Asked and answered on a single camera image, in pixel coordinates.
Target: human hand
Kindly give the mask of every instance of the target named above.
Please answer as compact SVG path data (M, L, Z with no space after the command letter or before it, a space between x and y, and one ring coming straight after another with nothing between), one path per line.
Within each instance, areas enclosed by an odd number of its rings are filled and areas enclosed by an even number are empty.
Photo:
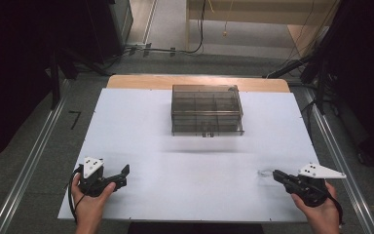
M109 183L98 197L84 196L78 187L80 176L80 174L75 175L71 188L71 194L74 198L75 214L77 215L76 233L95 233L102 220L105 202L113 193L116 184L115 182Z
M335 188L328 182L326 183L326 187L330 195L336 199ZM326 199L318 207L311 208L306 206L298 195L292 193L291 198L296 207L305 214L315 234L339 233L339 213L335 204L330 199Z

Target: white table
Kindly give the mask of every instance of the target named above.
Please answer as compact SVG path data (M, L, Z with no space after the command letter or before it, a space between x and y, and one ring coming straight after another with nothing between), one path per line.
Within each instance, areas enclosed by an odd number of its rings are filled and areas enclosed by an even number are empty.
M104 89L76 165L102 158L104 176L131 165L128 185L108 200L104 218L306 221L269 175L296 175L318 162L293 94L240 96L243 136L172 136L170 90ZM72 218L66 196L58 218Z

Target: white tabletop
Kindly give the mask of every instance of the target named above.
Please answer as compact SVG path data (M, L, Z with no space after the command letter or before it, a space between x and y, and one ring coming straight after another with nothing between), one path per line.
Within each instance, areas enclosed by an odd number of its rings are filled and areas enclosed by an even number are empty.
M104 160L104 176L119 174L126 164L131 172L103 217L306 221L271 176L275 169L297 175L318 162L293 94L240 92L240 97L243 136L173 136L171 91L104 89L76 167L89 156ZM66 195L58 218L72 218Z

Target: transparent box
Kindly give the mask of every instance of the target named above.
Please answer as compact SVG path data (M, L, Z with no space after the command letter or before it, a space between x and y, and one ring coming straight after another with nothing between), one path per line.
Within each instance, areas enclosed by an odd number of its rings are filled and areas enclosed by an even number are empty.
M174 136L241 136L244 133L242 118L242 104L236 85L172 86Z

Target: table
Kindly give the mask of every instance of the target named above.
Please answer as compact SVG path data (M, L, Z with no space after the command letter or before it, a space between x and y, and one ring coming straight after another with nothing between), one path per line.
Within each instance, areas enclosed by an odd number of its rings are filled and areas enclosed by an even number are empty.
M311 51L323 29L332 23L340 4L340 0L233 0L233 5L232 0L208 2L213 11L207 3L205 20L287 24L301 57ZM203 0L186 0L187 50L190 20L200 19L202 8Z
M172 84L238 85L244 135L172 136ZM181 222L304 222L271 172L318 162L285 81L210 76L112 76L77 165L85 156L104 159L104 176L131 165L104 218ZM72 218L67 204L58 218Z

